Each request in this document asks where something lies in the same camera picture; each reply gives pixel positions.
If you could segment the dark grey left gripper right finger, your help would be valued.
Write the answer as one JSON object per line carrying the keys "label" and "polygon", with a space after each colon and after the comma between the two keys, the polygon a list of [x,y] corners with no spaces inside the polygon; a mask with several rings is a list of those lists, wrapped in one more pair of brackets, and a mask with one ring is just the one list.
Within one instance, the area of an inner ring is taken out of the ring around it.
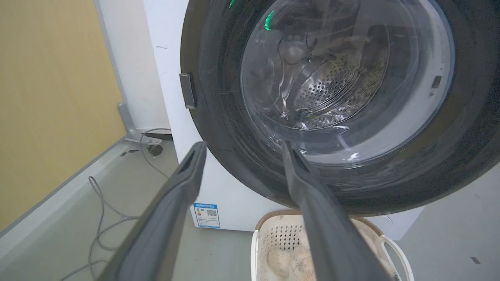
{"label": "dark grey left gripper right finger", "polygon": [[291,199],[305,223],[318,281],[390,281],[370,247],[316,170],[291,142],[282,146]]}

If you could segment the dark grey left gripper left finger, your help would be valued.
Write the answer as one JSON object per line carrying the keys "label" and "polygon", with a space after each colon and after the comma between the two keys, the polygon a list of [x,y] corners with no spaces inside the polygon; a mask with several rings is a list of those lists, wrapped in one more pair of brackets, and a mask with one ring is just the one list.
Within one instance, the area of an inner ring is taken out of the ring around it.
{"label": "dark grey left gripper left finger", "polygon": [[161,187],[98,281],[170,281],[186,212],[197,199],[207,144],[196,142]]}

